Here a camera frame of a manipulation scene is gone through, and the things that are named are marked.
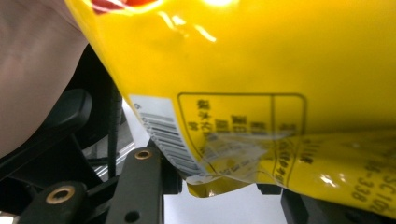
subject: plastic wrapper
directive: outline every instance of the plastic wrapper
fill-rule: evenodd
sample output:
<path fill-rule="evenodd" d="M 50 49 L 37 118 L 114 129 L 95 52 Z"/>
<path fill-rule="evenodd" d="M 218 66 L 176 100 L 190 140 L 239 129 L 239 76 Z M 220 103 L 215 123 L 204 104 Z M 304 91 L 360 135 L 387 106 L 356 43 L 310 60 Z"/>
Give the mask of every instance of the plastic wrapper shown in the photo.
<path fill-rule="evenodd" d="M 250 183 L 396 218 L 393 0 L 66 0 L 190 193 Z"/>

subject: hand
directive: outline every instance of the hand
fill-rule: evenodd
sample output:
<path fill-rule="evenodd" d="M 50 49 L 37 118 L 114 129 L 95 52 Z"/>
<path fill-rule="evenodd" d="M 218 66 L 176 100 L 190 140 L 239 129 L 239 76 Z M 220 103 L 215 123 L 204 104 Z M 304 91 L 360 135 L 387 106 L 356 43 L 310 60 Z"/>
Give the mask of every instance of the hand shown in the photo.
<path fill-rule="evenodd" d="M 0 158 L 44 121 L 86 45 L 64 0 L 0 0 Z"/>

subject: label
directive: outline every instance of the label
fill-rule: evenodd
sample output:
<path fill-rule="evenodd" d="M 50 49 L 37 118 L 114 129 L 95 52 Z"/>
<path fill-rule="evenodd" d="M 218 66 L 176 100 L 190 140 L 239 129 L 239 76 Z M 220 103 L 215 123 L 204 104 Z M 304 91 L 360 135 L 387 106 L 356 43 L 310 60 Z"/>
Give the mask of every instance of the label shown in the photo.
<path fill-rule="evenodd" d="M 238 172 L 244 181 L 257 181 L 251 173 L 258 158 L 266 148 L 279 147 L 266 158 L 275 160 L 270 170 L 278 176 L 278 184 L 285 184 L 278 173 L 285 173 L 282 165 L 290 158 L 285 153 L 294 155 L 295 147 L 277 140 L 304 133 L 306 100 L 302 95 L 181 93 L 178 100 L 192 148 L 207 162 L 206 169 L 219 175 Z M 234 166 L 220 167 L 224 162 L 219 160 L 230 157 Z"/>
<path fill-rule="evenodd" d="M 197 166 L 177 124 L 172 101 L 160 97 L 130 96 L 143 125 L 164 156 L 187 175 L 205 171 Z"/>

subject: barcode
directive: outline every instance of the barcode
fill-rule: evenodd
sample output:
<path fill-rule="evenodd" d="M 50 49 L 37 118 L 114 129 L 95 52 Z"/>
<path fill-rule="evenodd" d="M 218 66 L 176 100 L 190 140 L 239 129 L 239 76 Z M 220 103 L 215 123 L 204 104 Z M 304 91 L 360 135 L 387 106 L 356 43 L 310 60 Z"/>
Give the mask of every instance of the barcode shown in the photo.
<path fill-rule="evenodd" d="M 201 170 L 188 153 L 188 149 L 181 139 L 172 118 L 148 113 L 141 113 L 140 115 L 151 139 L 176 168 L 186 172 L 188 175 L 201 173 Z"/>
<path fill-rule="evenodd" d="M 180 134 L 172 102 L 169 99 L 147 96 L 131 96 L 131 99 L 151 139 L 163 155 L 187 175 L 204 173 Z"/>

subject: black metal bracket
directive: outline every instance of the black metal bracket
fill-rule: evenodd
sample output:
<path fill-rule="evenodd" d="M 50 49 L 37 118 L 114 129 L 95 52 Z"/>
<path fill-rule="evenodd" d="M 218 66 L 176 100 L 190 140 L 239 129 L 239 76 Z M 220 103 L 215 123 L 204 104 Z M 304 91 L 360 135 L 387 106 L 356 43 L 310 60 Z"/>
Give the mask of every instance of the black metal bracket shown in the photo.
<path fill-rule="evenodd" d="M 42 191 L 20 223 L 163 223 L 163 195 L 181 192 L 181 177 L 156 147 L 139 148 L 126 158 L 122 174 L 86 190 L 61 182 Z"/>

